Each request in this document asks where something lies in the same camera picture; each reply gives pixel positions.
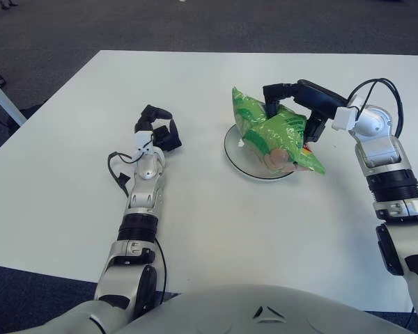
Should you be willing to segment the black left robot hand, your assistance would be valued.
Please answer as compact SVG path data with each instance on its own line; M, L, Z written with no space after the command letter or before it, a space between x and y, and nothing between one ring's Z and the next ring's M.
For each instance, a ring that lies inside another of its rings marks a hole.
M153 123L157 120L168 120L169 124L154 129ZM141 112L141 116L134 126L134 132L137 133L139 131L151 131L153 134L153 145L166 152L175 150L182 145L173 115L167 110L150 104Z

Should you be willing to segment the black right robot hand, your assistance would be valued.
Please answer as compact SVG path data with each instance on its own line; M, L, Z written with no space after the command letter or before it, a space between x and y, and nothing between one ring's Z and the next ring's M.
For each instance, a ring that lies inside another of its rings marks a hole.
M348 100L335 92L310 81L276 83L263 87L267 118L277 115L281 100L292 97L293 101L311 111L304 128L304 143L315 143L325 129L328 119L333 120L339 107L347 106Z

